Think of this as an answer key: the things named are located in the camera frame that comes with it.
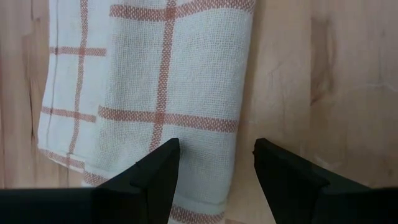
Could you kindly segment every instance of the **wood grain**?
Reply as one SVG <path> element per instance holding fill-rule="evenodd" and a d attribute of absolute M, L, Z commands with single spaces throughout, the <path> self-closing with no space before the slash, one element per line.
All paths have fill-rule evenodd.
<path fill-rule="evenodd" d="M 227 218 L 275 223 L 256 138 L 370 187 L 398 185 L 398 2 L 257 1 Z"/>
<path fill-rule="evenodd" d="M 80 185 L 36 148 L 47 7 L 0 1 L 0 187 Z M 253 168 L 257 138 L 370 187 L 398 185 L 397 10 L 395 0 L 257 1 L 226 223 L 275 223 Z"/>
<path fill-rule="evenodd" d="M 80 174 L 48 160 L 36 147 L 49 59 L 48 2 L 3 0 L 0 11 L 0 183 L 4 188 L 76 186 Z"/>

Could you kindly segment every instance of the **dish towel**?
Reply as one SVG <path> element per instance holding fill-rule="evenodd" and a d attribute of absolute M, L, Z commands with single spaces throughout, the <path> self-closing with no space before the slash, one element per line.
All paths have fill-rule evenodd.
<path fill-rule="evenodd" d="M 219 223 L 254 0 L 50 0 L 49 9 L 40 150 L 96 186 L 179 138 L 169 223 Z"/>

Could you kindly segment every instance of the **white towel with orange stripes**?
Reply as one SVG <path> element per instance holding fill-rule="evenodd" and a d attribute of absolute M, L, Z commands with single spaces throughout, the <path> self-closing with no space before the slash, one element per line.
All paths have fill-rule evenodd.
<path fill-rule="evenodd" d="M 171 223 L 219 223 L 254 0 L 50 0 L 39 148 L 99 185 L 170 138 Z"/>

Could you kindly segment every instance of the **orange stripe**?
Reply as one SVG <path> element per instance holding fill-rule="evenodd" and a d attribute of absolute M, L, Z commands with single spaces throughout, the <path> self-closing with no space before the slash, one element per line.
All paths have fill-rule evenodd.
<path fill-rule="evenodd" d="M 233 133 L 238 130 L 237 120 L 207 118 L 182 114 L 166 114 L 164 124 L 224 133 Z"/>
<path fill-rule="evenodd" d="M 238 130 L 237 120 L 204 116 L 164 113 L 156 117 L 155 112 L 117 110 L 102 106 L 99 107 L 98 116 L 113 121 L 153 122 L 224 133 L 233 133 Z"/>
<path fill-rule="evenodd" d="M 177 0 L 167 0 L 165 12 L 166 25 L 163 36 L 162 61 L 160 62 L 160 74 L 157 83 L 157 99 L 154 132 L 150 141 L 149 151 L 155 150 L 162 139 L 164 114 L 167 104 L 167 80 L 169 79 L 170 61 L 173 46 L 173 31 L 175 23 L 175 6 Z"/>
<path fill-rule="evenodd" d="M 210 9 L 238 9 L 252 13 L 255 0 L 195 0 L 177 7 L 177 18 Z"/>
<path fill-rule="evenodd" d="M 58 115 L 58 116 L 68 117 L 68 118 L 81 119 L 83 121 L 88 121 L 88 122 L 92 122 L 92 123 L 95 123 L 95 119 L 96 119 L 96 117 L 94 115 L 83 114 L 83 113 L 79 113 L 76 111 L 48 108 L 46 106 L 42 107 L 42 112 L 45 114 L 49 114 L 49 115 L 54 114 L 54 115 Z"/>
<path fill-rule="evenodd" d="M 182 4 L 174 5 L 176 18 L 190 16 L 192 14 L 207 11 L 210 9 L 237 9 L 252 13 L 255 0 L 195 0 Z M 143 7 L 126 6 L 116 4 L 111 6 L 109 15 L 124 19 L 134 19 L 137 21 L 162 22 L 167 20 L 167 9 L 146 9 Z"/>
<path fill-rule="evenodd" d="M 153 122 L 155 112 L 116 110 L 99 106 L 98 116 L 113 121 Z"/>
<path fill-rule="evenodd" d="M 104 57 L 106 55 L 106 49 L 97 47 L 88 47 L 81 49 L 79 47 L 50 47 L 50 54 L 61 55 L 61 54 L 71 54 L 71 55 L 89 55 L 89 56 L 99 56 Z"/>
<path fill-rule="evenodd" d="M 83 88 L 83 75 L 84 75 L 84 64 L 85 55 L 84 49 L 87 45 L 87 35 L 88 35 L 88 0 L 80 0 L 80 16 L 81 16 L 81 42 L 80 42 L 80 54 L 79 54 L 79 64 L 77 73 L 77 84 L 76 84 L 76 94 L 75 94 L 75 111 L 79 112 L 80 105 L 80 94 Z M 68 158 L 70 154 L 73 154 L 77 142 L 77 137 L 79 135 L 80 120 L 75 118 L 75 123 L 73 125 L 73 135 L 72 140 L 69 145 Z"/>
<path fill-rule="evenodd" d="M 165 9 L 146 9 L 142 7 L 113 5 L 111 6 L 109 16 L 125 19 L 134 19 L 137 21 L 164 21 Z"/>
<path fill-rule="evenodd" d="M 55 160 L 57 162 L 60 162 L 62 164 L 67 164 L 69 162 L 70 166 L 72 166 L 72 167 L 76 167 L 76 168 L 79 168 L 79 169 L 84 169 L 85 168 L 85 163 L 82 162 L 82 161 L 78 161 L 78 160 L 71 159 L 71 158 L 68 159 L 67 157 L 60 156 L 60 155 L 58 155 L 58 154 L 56 154 L 56 153 L 54 153 L 52 151 L 48 151 L 46 149 L 39 149 L 39 150 L 40 150 L 41 153 L 43 153 L 43 155 L 45 155 L 48 158 L 53 159 L 53 160 Z"/>
<path fill-rule="evenodd" d="M 99 186 L 108 180 L 109 179 L 100 175 L 84 171 L 84 181 L 92 186 Z M 174 204 L 172 205 L 172 209 L 170 211 L 170 218 L 185 224 L 216 224 L 222 221 L 223 217 L 224 213 L 217 215 L 196 213 Z"/>

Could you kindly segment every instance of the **folded towel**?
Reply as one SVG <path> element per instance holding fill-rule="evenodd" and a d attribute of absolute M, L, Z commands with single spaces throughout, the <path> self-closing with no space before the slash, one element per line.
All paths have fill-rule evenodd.
<path fill-rule="evenodd" d="M 254 0 L 50 0 L 40 150 L 99 185 L 179 138 L 169 223 L 219 223 L 253 7 Z"/>

